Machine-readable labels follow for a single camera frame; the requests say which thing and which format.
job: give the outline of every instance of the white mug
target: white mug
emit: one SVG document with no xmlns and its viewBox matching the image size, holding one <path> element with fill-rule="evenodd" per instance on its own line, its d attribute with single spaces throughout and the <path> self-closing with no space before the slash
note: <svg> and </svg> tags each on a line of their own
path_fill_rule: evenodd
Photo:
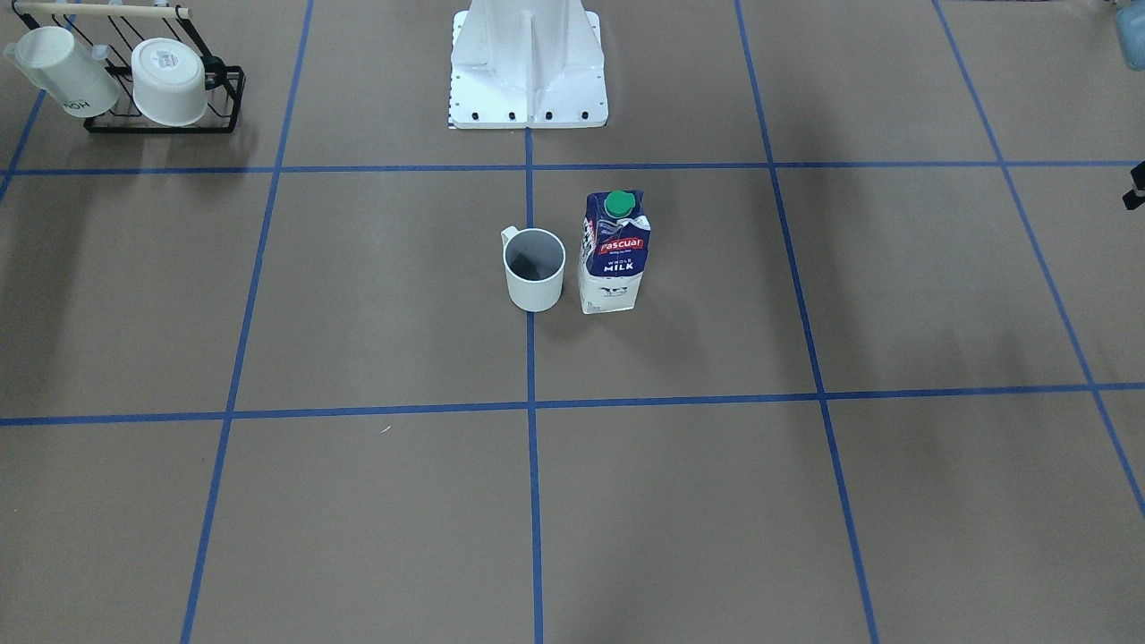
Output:
<svg viewBox="0 0 1145 644">
<path fill-rule="evenodd" d="M 177 40 L 152 38 L 136 45 L 132 83 L 135 107 L 158 124 L 182 127 L 207 111 L 203 58 Z"/>
<path fill-rule="evenodd" d="M 548 230 L 513 226 L 502 230 L 502 262 L 508 297 L 524 311 L 539 313 L 561 297 L 564 244 Z"/>
<path fill-rule="evenodd" d="M 100 116 L 119 99 L 119 84 L 103 63 L 62 26 L 33 29 L 3 55 L 72 116 Z"/>
</svg>

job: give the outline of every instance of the milk carton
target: milk carton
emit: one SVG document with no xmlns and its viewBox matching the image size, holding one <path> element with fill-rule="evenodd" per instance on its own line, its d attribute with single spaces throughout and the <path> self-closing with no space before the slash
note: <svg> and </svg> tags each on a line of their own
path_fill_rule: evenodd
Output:
<svg viewBox="0 0 1145 644">
<path fill-rule="evenodd" d="M 637 305 L 652 236 L 642 198 L 641 190 L 589 195 L 577 268 L 585 313 L 627 311 Z"/>
</svg>

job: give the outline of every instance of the wooden handle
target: wooden handle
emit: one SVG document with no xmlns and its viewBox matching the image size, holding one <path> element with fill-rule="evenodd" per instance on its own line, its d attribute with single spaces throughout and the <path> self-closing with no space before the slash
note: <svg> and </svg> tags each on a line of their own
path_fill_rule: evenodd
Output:
<svg viewBox="0 0 1145 644">
<path fill-rule="evenodd" d="M 71 5 L 64 2 L 16 2 L 21 14 L 57 14 L 76 16 L 112 16 L 125 18 L 184 18 L 191 19 L 187 7 L 136 7 L 132 5 Z"/>
</svg>

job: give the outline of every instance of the mug rack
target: mug rack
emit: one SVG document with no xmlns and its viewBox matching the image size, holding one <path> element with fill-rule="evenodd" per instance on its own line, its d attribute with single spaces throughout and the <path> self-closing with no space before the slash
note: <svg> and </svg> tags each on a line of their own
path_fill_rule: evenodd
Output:
<svg viewBox="0 0 1145 644">
<path fill-rule="evenodd" d="M 124 88 L 124 94 L 119 102 L 106 112 L 84 119 L 84 128 L 88 132 L 95 134 L 229 134 L 238 125 L 246 74 L 243 72 L 243 68 L 228 65 L 222 58 L 211 53 L 199 31 L 191 23 L 189 8 L 180 5 L 175 7 L 139 7 L 124 5 L 119 0 L 111 0 L 108 5 L 11 0 L 11 10 L 29 30 L 41 26 L 34 15 L 48 16 L 57 26 L 64 26 L 78 34 L 89 47 L 96 47 L 96 44 L 88 38 L 76 21 L 78 18 L 96 21 L 106 18 L 119 41 L 127 47 L 127 56 L 125 57 L 114 45 L 108 45 L 108 57 L 104 60 L 104 64 L 108 73 Z M 166 28 L 161 32 L 165 37 L 169 34 L 180 42 L 184 42 L 185 38 L 198 49 L 206 72 L 204 91 L 208 93 L 207 113 L 199 121 L 183 127 L 160 125 L 143 116 L 143 112 L 135 105 L 135 100 L 132 97 L 131 53 L 147 38 L 129 18 L 144 18 L 156 26 L 161 23 Z"/>
</svg>

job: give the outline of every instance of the white plastic stand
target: white plastic stand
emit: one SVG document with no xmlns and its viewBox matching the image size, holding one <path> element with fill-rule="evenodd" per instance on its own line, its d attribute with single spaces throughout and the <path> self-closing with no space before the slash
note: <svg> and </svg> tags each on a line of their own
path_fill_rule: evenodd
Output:
<svg viewBox="0 0 1145 644">
<path fill-rule="evenodd" d="M 450 126 L 608 121 L 600 17 L 581 0 L 473 0 L 453 17 Z"/>
</svg>

